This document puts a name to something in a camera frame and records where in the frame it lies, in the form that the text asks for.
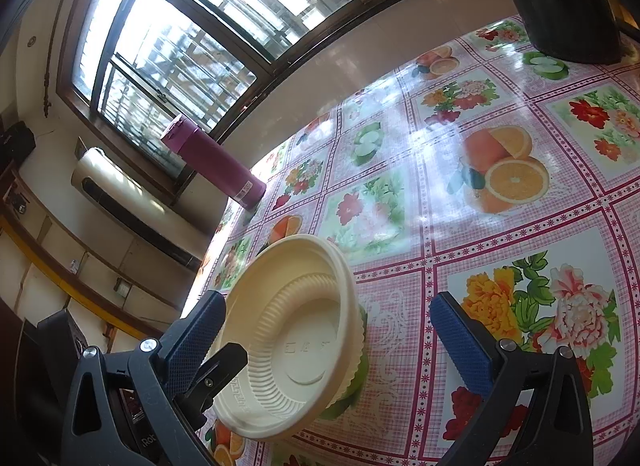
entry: air conditioner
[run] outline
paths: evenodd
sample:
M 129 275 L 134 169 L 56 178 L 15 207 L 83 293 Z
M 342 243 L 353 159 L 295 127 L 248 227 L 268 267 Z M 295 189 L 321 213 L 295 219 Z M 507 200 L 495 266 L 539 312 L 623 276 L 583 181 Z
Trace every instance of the air conditioner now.
M 134 235 L 192 271 L 200 267 L 209 240 L 124 173 L 101 149 L 85 152 L 71 184 Z

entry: window frame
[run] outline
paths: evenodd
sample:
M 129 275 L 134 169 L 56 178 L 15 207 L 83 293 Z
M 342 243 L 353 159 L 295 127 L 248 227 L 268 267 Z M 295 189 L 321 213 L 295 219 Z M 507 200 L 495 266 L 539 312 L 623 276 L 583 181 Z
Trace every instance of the window frame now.
M 135 172 L 155 188 L 156 195 L 166 204 L 174 204 L 191 182 L 195 173 L 185 166 L 177 178 L 172 178 L 151 157 L 142 153 L 124 134 L 117 131 L 98 112 L 100 91 L 108 72 L 108 65 L 114 56 L 117 41 L 127 16 L 136 0 L 122 0 L 114 16 L 107 35 L 92 90 L 87 102 L 72 83 L 72 72 L 78 55 L 85 18 L 88 16 L 92 0 L 73 0 L 69 18 L 63 34 L 58 64 L 56 92 L 63 102 L 92 132 Z M 219 42 L 239 62 L 244 64 L 256 79 L 254 83 L 229 107 L 209 135 L 223 142 L 231 131 L 260 103 L 278 84 L 310 58 L 351 30 L 365 19 L 399 0 L 351 0 L 337 11 L 305 33 L 282 55 L 273 59 L 266 49 L 260 49 L 257 41 L 249 39 L 248 33 L 234 24 L 224 12 L 206 0 L 166 0 L 207 34 Z

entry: blue gripper pad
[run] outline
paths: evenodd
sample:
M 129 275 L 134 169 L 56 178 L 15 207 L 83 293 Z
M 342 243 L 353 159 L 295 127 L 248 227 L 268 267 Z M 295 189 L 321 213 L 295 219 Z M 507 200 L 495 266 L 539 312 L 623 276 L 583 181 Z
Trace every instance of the blue gripper pad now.
M 162 335 L 158 357 L 164 362 L 162 387 L 167 398 L 190 388 L 225 316 L 225 298 L 217 291 L 207 291 L 186 318 L 173 322 Z
M 493 364 L 460 315 L 440 293 L 431 300 L 431 324 L 458 369 L 466 388 L 483 399 L 494 387 Z

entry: plastic tablecloth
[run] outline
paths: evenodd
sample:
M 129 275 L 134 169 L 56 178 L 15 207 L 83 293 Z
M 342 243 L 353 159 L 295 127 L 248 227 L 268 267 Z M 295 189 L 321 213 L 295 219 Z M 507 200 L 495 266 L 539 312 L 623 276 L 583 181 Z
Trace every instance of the plastic tablecloth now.
M 435 464 L 481 402 L 434 334 L 442 290 L 496 338 L 572 347 L 608 464 L 640 417 L 640 46 L 623 45 L 616 65 L 562 62 L 513 16 L 390 72 L 254 168 L 267 192 L 253 212 L 229 203 L 187 309 L 270 243 L 313 233 L 351 265 L 370 367 L 282 442 L 245 441 L 210 410 L 200 437 L 223 466 Z

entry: silver bolt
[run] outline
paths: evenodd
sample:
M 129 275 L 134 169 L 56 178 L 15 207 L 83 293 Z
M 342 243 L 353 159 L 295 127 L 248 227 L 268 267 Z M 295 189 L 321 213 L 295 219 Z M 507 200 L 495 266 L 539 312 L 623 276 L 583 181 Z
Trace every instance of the silver bolt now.
M 140 350 L 143 352 L 151 352 L 158 347 L 158 341 L 153 338 L 146 339 L 140 343 Z
M 86 358 L 92 358 L 95 356 L 95 354 L 98 353 L 98 349 L 95 347 L 87 347 L 84 349 L 84 351 L 82 351 L 82 356 L 86 357 Z
M 514 350 L 516 350 L 517 345 L 516 342 L 507 338 L 503 338 L 500 340 L 500 348 L 503 351 L 507 351 L 507 352 L 513 352 Z
M 562 346 L 560 347 L 560 355 L 564 358 L 571 359 L 574 357 L 574 351 L 572 351 L 569 347 Z

